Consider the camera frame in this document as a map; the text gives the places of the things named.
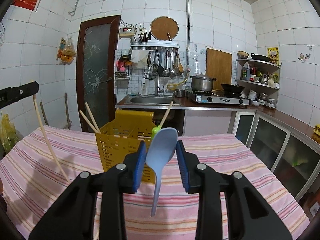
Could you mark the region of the light blue plastic spoon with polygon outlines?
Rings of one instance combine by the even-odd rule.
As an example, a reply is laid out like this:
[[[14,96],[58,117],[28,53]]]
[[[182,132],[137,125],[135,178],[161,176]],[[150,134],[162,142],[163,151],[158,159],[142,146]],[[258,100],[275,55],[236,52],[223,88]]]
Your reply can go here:
[[[174,128],[167,127],[160,129],[153,137],[146,155],[145,163],[155,173],[155,189],[153,193],[151,217],[154,217],[156,214],[162,171],[175,153],[177,137],[177,131]]]

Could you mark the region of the green handled metal fork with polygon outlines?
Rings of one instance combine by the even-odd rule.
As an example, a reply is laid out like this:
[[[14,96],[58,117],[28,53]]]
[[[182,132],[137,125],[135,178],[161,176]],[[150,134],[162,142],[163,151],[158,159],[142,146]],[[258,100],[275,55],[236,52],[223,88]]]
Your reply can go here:
[[[161,126],[155,126],[151,130],[151,139],[153,140],[155,135],[161,130]]]

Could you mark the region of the hanging orange bag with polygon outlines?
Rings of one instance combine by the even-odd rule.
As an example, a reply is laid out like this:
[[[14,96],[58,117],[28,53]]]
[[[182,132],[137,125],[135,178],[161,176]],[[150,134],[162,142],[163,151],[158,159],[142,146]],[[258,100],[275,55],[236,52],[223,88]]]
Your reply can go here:
[[[70,65],[76,57],[76,51],[72,36],[69,36],[67,40],[61,38],[60,45],[57,51],[56,61],[59,64]]]

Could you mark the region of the yellow perforated utensil holder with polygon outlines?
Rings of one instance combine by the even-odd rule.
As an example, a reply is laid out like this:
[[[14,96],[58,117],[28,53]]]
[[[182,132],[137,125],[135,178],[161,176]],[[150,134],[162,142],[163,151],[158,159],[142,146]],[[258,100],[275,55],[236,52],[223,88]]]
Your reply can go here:
[[[103,171],[123,162],[126,155],[137,152],[142,141],[149,147],[154,127],[153,112],[116,110],[115,119],[95,135]]]

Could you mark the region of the dark brown glass door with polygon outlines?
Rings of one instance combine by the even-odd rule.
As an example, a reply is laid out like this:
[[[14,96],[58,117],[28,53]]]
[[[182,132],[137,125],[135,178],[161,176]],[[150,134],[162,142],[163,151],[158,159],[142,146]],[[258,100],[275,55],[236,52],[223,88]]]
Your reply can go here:
[[[78,110],[88,118],[89,105],[99,128],[114,119],[115,52],[120,16],[95,18],[80,24],[76,52],[76,97]]]

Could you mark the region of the yellow egg carton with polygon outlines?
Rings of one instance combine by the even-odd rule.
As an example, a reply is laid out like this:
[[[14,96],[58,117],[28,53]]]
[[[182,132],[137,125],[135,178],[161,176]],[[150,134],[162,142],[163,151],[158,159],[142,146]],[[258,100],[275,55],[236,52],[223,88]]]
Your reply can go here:
[[[313,128],[313,133],[320,137],[320,124],[316,124]]]

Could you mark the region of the steel gas stove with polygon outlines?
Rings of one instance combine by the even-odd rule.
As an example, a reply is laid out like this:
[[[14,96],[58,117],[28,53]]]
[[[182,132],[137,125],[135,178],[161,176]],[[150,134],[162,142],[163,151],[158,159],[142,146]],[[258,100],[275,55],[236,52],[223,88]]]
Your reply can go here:
[[[213,94],[196,94],[193,91],[186,91],[188,100],[194,103],[216,104],[216,105],[232,105],[232,106],[249,106],[248,99],[228,98],[224,96],[216,96]]]

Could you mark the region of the white corner shelf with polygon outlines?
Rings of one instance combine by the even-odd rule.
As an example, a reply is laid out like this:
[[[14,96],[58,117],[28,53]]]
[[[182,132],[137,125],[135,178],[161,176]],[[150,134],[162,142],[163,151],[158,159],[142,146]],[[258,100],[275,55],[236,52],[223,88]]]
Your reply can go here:
[[[236,84],[245,88],[246,95],[251,90],[257,93],[256,98],[266,94],[276,108],[280,92],[281,66],[253,59],[237,59],[236,66]]]

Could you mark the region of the steel sink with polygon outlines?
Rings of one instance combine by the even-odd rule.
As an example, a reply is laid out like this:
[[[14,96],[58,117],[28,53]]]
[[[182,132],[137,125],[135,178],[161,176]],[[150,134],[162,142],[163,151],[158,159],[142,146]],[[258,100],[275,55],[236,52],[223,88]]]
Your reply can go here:
[[[180,102],[170,96],[142,96],[135,95],[129,96],[124,104],[131,105],[169,105],[173,102],[173,105],[180,105]]]

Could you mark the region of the steel faucet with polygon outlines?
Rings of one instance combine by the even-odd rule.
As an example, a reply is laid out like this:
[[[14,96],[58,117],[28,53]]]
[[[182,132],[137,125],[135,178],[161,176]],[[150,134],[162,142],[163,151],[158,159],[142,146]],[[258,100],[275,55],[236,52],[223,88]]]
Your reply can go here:
[[[159,65],[157,62],[152,62],[145,70],[144,76],[141,80],[141,94],[148,95],[150,81],[154,80],[158,76]]]

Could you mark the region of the rectangular wooden cutting board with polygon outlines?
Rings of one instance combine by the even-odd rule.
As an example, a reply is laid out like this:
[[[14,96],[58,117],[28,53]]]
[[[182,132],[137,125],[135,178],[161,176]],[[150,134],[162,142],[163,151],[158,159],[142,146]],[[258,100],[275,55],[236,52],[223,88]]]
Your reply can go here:
[[[207,48],[206,50],[206,75],[216,78],[214,88],[221,83],[231,84],[232,80],[232,55],[220,50]]]

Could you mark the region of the black pan on shelf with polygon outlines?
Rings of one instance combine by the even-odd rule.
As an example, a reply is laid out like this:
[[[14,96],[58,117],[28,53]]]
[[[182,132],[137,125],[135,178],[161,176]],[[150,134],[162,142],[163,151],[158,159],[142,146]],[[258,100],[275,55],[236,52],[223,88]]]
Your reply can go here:
[[[271,59],[268,56],[259,55],[259,54],[255,54],[255,53],[251,53],[251,58],[253,60],[264,61],[264,62],[268,62],[268,63],[271,61]]]

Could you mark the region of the round wooden cutting board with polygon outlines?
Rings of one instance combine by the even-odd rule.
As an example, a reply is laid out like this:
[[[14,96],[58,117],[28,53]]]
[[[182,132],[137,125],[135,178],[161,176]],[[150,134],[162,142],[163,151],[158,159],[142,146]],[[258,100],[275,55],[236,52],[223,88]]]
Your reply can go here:
[[[151,22],[150,32],[157,40],[172,41],[178,35],[179,26],[173,18],[161,16]]]

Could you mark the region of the wall utensil rack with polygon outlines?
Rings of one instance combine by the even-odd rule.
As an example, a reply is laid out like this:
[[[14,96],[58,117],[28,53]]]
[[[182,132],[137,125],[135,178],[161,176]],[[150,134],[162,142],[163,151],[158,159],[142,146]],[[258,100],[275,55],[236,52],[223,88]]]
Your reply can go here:
[[[158,76],[163,77],[164,70],[171,72],[170,67],[163,64],[163,60],[168,57],[173,58],[173,53],[180,48],[178,42],[174,41],[155,41],[134,42],[131,44],[131,64],[134,69],[143,71],[152,63],[159,65]]]

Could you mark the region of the yellow wall poster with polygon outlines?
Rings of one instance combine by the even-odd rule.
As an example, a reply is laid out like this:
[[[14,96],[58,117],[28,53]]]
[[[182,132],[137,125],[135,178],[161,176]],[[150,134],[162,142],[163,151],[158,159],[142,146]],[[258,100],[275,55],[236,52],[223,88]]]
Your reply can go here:
[[[270,63],[279,65],[279,48],[269,47],[267,49],[268,57],[270,58]]]

